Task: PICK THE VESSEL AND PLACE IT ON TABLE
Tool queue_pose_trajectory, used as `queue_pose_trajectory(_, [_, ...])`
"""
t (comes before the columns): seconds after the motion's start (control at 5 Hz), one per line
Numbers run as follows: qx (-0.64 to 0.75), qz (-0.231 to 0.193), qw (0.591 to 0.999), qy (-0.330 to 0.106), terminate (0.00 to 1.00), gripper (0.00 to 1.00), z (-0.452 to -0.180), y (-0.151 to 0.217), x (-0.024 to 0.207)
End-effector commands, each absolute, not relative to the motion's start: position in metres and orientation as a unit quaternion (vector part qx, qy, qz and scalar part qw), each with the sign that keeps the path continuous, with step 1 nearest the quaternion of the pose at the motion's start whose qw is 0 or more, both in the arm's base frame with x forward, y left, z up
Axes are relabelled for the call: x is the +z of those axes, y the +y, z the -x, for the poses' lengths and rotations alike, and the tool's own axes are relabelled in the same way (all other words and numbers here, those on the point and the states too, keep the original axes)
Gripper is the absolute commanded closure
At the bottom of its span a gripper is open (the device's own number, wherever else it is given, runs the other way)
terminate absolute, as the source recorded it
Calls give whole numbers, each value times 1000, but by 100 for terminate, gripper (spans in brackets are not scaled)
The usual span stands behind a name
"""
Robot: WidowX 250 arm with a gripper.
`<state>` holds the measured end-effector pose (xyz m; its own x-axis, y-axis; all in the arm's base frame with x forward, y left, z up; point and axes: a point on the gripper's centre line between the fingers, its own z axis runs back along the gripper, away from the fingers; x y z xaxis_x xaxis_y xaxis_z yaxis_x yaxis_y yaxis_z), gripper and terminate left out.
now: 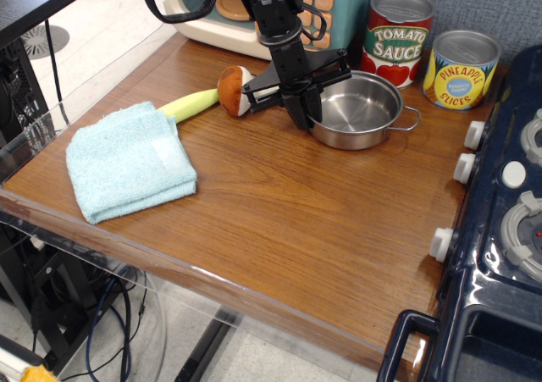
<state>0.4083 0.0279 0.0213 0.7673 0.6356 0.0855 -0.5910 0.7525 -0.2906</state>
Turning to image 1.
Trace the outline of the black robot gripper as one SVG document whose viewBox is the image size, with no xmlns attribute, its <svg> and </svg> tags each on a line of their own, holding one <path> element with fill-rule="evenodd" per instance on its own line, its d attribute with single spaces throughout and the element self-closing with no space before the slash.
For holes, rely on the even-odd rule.
<svg viewBox="0 0 542 382">
<path fill-rule="evenodd" d="M 269 50 L 271 63 L 242 88 L 249 98 L 251 112 L 281 106 L 299 130 L 309 130 L 307 116 L 322 121 L 324 88 L 351 77 L 347 51 L 344 48 L 308 51 L 299 32 L 279 36 L 258 32 L 257 37 Z"/>
</svg>

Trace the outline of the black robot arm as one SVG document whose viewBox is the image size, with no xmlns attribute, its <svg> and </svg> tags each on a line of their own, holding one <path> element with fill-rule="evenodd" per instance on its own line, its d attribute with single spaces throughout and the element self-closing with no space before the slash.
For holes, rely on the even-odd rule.
<svg viewBox="0 0 542 382">
<path fill-rule="evenodd" d="M 179 24 L 208 16 L 218 0 L 203 0 L 194 12 L 165 15 L 155 0 L 145 0 L 153 15 L 165 24 Z M 320 15 L 304 0 L 241 0 L 249 18 L 257 23 L 257 38 L 269 50 L 270 65 L 245 83 L 253 113 L 275 105 L 286 109 L 300 130 L 321 122 L 321 94 L 325 87 L 351 77 L 344 48 L 309 52 L 301 38 L 308 37 L 301 19 L 303 11 Z"/>
</svg>

